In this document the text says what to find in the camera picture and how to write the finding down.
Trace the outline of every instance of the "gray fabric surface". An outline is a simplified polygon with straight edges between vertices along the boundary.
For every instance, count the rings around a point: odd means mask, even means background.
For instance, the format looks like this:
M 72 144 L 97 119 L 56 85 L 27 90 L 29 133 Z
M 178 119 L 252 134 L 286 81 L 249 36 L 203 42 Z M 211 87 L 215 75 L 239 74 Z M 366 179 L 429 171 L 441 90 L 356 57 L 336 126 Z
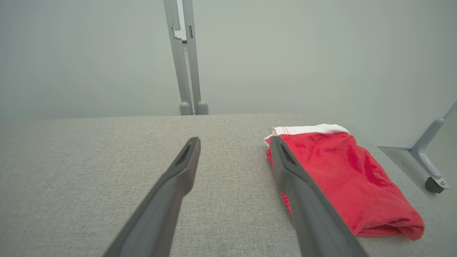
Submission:
M 377 147 L 340 121 L 252 114 L 39 120 L 0 125 L 0 256 L 100 256 L 184 143 L 200 137 L 171 256 L 299 256 L 262 139 L 338 123 L 425 220 L 423 239 L 360 238 L 372 257 L 453 256 L 456 232 Z

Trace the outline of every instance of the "gray floor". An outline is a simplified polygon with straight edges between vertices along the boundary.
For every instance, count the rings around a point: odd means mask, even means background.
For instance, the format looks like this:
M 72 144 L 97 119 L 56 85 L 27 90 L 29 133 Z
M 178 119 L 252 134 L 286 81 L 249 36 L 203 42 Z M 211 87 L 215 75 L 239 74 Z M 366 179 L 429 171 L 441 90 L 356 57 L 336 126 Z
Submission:
M 440 170 L 450 188 L 440 194 L 430 193 L 424 183 L 429 177 L 408 151 L 383 150 L 383 152 L 419 187 L 436 205 L 437 214 L 457 226 L 457 111 L 446 120 L 444 126 L 427 147 L 434 164 Z

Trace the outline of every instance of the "metal frame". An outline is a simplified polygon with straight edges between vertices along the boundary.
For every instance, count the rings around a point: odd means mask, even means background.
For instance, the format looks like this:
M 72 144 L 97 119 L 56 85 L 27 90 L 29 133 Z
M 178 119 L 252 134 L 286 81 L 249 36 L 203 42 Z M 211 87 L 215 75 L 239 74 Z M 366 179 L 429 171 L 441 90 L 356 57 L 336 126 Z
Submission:
M 453 104 L 451 109 L 444 115 L 442 119 L 435 120 L 425 133 L 419 138 L 417 143 L 413 146 L 410 154 L 416 159 L 416 161 L 424 168 L 424 170 L 430 175 L 430 177 L 442 188 L 449 189 L 449 185 L 442 177 L 440 170 L 433 164 L 432 160 L 428 156 L 427 146 L 436 136 L 438 131 L 444 125 L 446 119 L 451 113 L 457 108 L 457 101 Z
M 189 81 L 187 80 L 186 60 L 184 59 L 182 40 L 175 37 L 175 29 L 179 27 L 176 0 L 164 0 L 164 7 L 165 16 L 167 18 L 168 35 L 170 36 L 171 51 L 173 53 L 173 60 L 175 63 L 176 77 L 178 79 L 179 94 L 181 95 L 179 109 L 181 111 L 181 115 L 193 115 L 191 92 L 189 90 Z
M 182 5 L 184 10 L 184 23 L 186 25 L 187 52 L 189 54 L 189 69 L 191 71 L 194 111 L 195 114 L 204 115 L 208 114 L 208 104 L 202 101 L 200 94 L 200 78 L 198 76 L 197 43 L 193 2 L 192 0 L 182 0 Z

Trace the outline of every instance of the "folded red cloth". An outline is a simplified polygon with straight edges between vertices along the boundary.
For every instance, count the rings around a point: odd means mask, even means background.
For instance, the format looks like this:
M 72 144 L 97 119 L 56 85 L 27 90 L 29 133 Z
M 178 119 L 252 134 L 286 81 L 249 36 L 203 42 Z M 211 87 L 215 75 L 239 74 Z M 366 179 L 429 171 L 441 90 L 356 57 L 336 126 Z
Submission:
M 280 137 L 354 235 L 405 236 L 413 241 L 422 237 L 425 225 L 419 213 L 352 135 L 306 133 Z M 273 165 L 270 148 L 266 155 Z M 287 196 L 282 197 L 292 214 Z

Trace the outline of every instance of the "black wheel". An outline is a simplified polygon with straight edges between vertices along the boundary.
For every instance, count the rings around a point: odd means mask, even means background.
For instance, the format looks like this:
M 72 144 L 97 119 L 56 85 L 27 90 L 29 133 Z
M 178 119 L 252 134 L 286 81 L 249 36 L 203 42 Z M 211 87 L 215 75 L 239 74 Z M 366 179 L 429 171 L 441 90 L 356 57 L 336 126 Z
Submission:
M 425 188 L 432 193 L 441 193 L 444 190 L 444 188 L 440 187 L 431 177 L 427 178 Z

